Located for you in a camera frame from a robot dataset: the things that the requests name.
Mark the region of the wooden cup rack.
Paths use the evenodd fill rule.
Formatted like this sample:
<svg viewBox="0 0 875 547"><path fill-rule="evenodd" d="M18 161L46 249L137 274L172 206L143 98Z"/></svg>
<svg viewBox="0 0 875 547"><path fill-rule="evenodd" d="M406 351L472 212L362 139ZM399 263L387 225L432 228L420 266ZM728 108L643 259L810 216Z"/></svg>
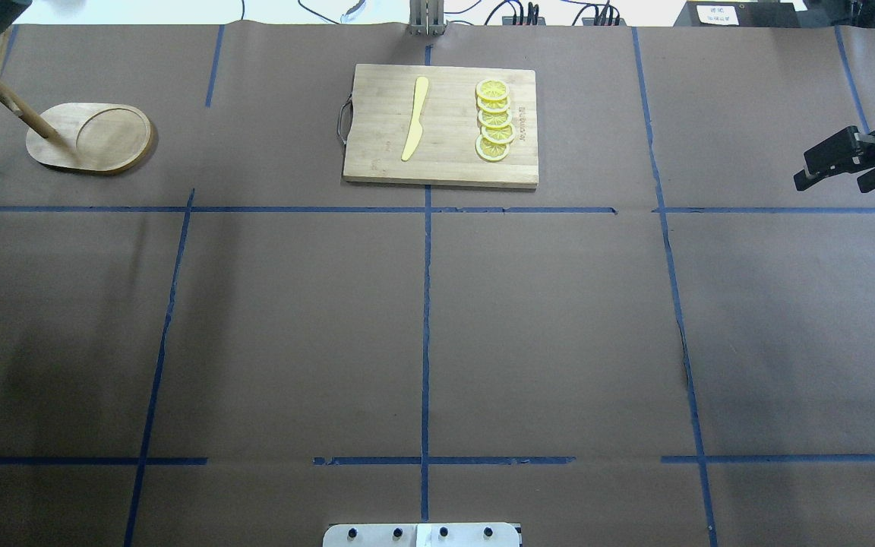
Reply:
<svg viewBox="0 0 875 547"><path fill-rule="evenodd" d="M139 165L155 146L155 125L131 105L62 103L39 113L1 78L0 104L27 126L28 155L49 169L115 175Z"/></svg>

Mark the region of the black box with label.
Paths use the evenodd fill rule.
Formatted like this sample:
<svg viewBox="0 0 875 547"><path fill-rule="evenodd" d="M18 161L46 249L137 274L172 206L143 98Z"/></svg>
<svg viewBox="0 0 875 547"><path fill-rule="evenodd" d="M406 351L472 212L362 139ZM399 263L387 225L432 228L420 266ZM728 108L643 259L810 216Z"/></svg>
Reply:
<svg viewBox="0 0 875 547"><path fill-rule="evenodd" d="M673 27L800 28L792 3L775 1L688 1Z"/></svg>

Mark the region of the lemon slice four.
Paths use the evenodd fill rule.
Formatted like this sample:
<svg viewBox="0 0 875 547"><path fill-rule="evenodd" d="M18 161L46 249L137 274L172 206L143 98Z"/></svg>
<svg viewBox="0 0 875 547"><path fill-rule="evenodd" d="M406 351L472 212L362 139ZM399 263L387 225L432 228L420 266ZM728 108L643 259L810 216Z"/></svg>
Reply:
<svg viewBox="0 0 875 547"><path fill-rule="evenodd" d="M501 127L488 127L480 125L482 137L493 144L510 144L515 139L515 128L508 122Z"/></svg>

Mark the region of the lemon slice two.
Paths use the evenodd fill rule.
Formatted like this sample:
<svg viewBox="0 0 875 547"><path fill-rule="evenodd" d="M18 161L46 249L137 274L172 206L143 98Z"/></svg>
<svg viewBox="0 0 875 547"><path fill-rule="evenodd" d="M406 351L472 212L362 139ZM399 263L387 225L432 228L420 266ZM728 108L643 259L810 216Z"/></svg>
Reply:
<svg viewBox="0 0 875 547"><path fill-rule="evenodd" d="M501 98L500 100L487 100L481 96L475 98L476 106L482 113L487 114L503 114L510 113L510 98Z"/></svg>

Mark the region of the lemon slice three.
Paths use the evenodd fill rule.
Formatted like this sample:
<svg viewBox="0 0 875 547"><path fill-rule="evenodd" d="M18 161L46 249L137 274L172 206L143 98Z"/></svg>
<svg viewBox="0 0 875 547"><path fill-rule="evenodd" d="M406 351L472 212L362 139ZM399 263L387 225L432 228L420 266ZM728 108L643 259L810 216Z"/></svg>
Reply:
<svg viewBox="0 0 875 547"><path fill-rule="evenodd" d="M513 114L506 110L503 112L491 113L483 109L477 111L477 121L484 128L496 129L506 128L513 122Z"/></svg>

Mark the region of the lemon slice one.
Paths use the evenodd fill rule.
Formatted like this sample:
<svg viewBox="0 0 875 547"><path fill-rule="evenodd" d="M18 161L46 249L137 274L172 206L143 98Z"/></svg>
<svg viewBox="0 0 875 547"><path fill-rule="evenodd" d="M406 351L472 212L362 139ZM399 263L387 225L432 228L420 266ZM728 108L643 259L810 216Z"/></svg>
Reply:
<svg viewBox="0 0 875 547"><path fill-rule="evenodd" d="M510 87L502 80L487 77L475 85L475 95L486 103L501 103L510 97Z"/></svg>

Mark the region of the yellow plastic knife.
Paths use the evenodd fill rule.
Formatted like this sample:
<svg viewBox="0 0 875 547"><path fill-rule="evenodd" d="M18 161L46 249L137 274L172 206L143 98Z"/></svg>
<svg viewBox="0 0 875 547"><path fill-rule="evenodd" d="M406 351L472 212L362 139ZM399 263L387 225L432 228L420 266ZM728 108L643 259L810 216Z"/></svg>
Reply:
<svg viewBox="0 0 875 547"><path fill-rule="evenodd" d="M430 80L425 76L418 76L413 90L409 131L404 140L403 152L400 154L402 162L409 162L420 145L424 131L421 118L428 90L430 90Z"/></svg>

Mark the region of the bamboo cutting board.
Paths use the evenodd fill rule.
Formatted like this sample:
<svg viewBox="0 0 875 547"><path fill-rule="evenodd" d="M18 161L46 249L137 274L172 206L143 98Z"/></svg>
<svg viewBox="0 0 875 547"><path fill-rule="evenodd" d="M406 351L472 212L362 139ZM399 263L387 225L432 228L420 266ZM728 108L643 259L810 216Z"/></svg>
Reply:
<svg viewBox="0 0 875 547"><path fill-rule="evenodd" d="M411 160L402 162L418 76L430 80L421 118L424 131ZM475 85L487 77L510 87L515 128L510 153L497 163L475 153L475 139L482 135ZM537 75L532 70L356 65L350 100L346 181L530 191L539 184Z"/></svg>

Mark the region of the aluminium frame post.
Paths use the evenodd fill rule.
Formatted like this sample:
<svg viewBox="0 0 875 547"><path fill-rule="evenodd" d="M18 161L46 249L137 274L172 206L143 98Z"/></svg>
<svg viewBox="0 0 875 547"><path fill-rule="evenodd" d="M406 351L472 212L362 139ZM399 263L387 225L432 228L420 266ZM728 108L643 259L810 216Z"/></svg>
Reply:
<svg viewBox="0 0 875 547"><path fill-rule="evenodd" d="M410 0L409 34L441 36L447 31L444 0Z"/></svg>

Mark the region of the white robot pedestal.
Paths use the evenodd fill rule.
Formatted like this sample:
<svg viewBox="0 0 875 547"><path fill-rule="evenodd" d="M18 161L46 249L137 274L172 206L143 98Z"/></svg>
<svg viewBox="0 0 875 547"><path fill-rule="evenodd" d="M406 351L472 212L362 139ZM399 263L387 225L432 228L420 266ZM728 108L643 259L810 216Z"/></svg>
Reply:
<svg viewBox="0 0 875 547"><path fill-rule="evenodd" d="M506 522L340 523L323 546L522 546L520 525Z"/></svg>

